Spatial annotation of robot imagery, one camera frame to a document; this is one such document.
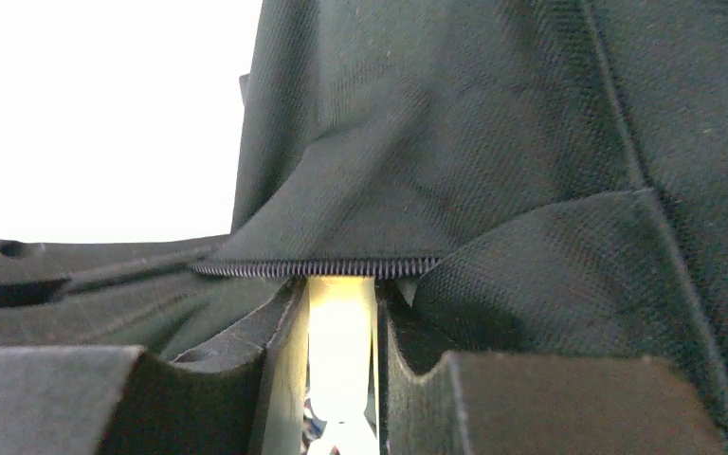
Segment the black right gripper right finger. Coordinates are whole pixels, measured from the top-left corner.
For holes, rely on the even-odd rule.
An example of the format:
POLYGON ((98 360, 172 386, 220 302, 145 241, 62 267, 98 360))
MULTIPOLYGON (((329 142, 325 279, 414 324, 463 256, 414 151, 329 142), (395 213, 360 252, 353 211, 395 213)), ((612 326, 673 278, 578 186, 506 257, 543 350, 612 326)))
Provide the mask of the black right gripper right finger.
POLYGON ((720 454, 693 387, 651 357, 458 351, 376 287, 392 454, 720 454))

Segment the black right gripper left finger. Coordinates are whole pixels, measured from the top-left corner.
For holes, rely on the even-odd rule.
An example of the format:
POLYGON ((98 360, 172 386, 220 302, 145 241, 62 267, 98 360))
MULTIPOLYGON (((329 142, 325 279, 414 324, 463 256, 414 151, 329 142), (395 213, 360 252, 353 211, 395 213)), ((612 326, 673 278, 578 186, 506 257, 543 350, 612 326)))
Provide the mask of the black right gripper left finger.
POLYGON ((253 280, 255 310, 172 361, 139 346, 0 348, 0 454, 297 454, 308 305, 253 280))

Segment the black fabric backpack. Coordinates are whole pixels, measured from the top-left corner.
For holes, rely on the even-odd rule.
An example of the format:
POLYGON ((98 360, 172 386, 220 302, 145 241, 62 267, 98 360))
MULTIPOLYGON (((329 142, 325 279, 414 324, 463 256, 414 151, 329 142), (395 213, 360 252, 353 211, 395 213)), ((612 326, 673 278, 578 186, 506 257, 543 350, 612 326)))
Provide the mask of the black fabric backpack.
POLYGON ((0 348, 172 361, 238 282, 350 278, 361 447, 392 454, 376 287, 458 351, 651 357, 728 454, 728 1, 266 1, 228 236, 0 241, 0 348))

